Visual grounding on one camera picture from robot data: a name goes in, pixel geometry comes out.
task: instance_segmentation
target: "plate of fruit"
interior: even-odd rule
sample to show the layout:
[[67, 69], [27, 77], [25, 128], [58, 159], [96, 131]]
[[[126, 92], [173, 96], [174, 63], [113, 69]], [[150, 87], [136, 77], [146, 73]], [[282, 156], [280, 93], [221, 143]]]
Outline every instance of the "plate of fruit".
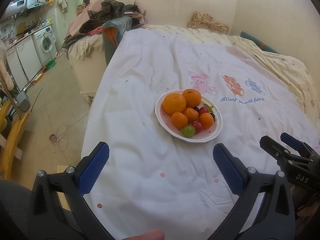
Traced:
[[156, 116], [171, 135], [187, 142], [207, 142], [222, 129], [219, 109], [195, 89], [173, 90], [156, 102]]

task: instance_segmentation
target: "washing machine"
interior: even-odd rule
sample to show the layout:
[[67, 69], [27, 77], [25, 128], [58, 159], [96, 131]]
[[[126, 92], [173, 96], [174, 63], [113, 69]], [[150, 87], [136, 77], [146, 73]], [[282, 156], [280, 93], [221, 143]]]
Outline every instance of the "washing machine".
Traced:
[[55, 57], [56, 49], [56, 37], [52, 33], [52, 27], [49, 25], [32, 34], [33, 43], [36, 48], [40, 63], [45, 66], [48, 61]]

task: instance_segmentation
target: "white plate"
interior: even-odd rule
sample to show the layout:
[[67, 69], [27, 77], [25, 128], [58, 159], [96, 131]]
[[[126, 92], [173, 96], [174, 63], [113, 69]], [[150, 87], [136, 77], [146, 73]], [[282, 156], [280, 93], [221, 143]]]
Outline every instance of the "white plate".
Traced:
[[163, 99], [167, 95], [169, 95], [171, 93], [182, 94], [183, 91], [184, 90], [169, 91], [169, 92], [163, 94], [162, 96], [160, 96], [159, 99], [157, 100], [155, 112], [156, 112], [156, 116], [157, 116], [158, 121], [161, 124], [161, 126], [164, 129], [166, 129], [174, 137], [177, 137], [177, 138], [184, 140], [184, 141], [187, 141], [187, 142], [201, 143], [201, 142], [208, 142], [208, 141], [216, 138], [222, 129], [222, 116], [220, 114], [219, 109], [215, 106], [215, 104], [212, 103], [208, 98], [205, 98], [204, 96], [202, 96], [201, 104], [198, 107], [201, 108], [203, 106], [203, 104], [213, 106], [212, 110], [213, 110], [213, 113], [215, 115], [215, 120], [216, 120], [214, 122], [214, 124], [210, 128], [204, 129], [201, 133], [195, 134], [191, 138], [184, 137], [182, 135], [181, 130], [178, 130], [177, 128], [174, 127], [174, 125], [171, 122], [171, 116], [168, 115], [162, 107], [162, 102], [163, 102]]

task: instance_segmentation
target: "small mandarin orange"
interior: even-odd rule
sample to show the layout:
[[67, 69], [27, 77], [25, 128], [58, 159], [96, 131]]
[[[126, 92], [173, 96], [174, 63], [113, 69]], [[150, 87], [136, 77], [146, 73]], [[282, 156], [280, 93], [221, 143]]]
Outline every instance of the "small mandarin orange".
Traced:
[[198, 90], [195, 89], [186, 89], [183, 91], [182, 95], [186, 99], [187, 107], [194, 108], [199, 106], [201, 103], [201, 94]]
[[199, 122], [202, 123], [204, 129], [207, 129], [213, 125], [214, 121], [213, 121], [213, 117], [211, 114], [204, 113], [199, 116]]
[[180, 112], [175, 112], [173, 113], [173, 115], [171, 115], [171, 122], [173, 123], [175, 128], [181, 130], [188, 124], [188, 118]]
[[182, 113], [184, 109], [186, 109], [186, 105], [186, 99], [180, 93], [171, 93], [167, 95], [162, 103], [164, 111], [169, 115], [172, 115], [175, 112]]
[[188, 118], [189, 123], [197, 121], [199, 117], [198, 112], [190, 107], [186, 108], [183, 114]]

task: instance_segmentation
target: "blue cartoon elephant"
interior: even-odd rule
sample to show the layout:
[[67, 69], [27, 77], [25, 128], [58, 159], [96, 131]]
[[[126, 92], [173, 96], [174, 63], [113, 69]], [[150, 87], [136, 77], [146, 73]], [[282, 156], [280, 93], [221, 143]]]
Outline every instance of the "blue cartoon elephant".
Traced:
[[259, 87], [256, 82], [253, 82], [250, 78], [248, 78], [248, 80], [245, 81], [245, 84], [248, 87], [251, 87], [251, 89], [253, 91], [256, 91], [258, 94], [262, 94], [263, 96], [265, 95], [265, 93], [261, 90], [261, 87]]

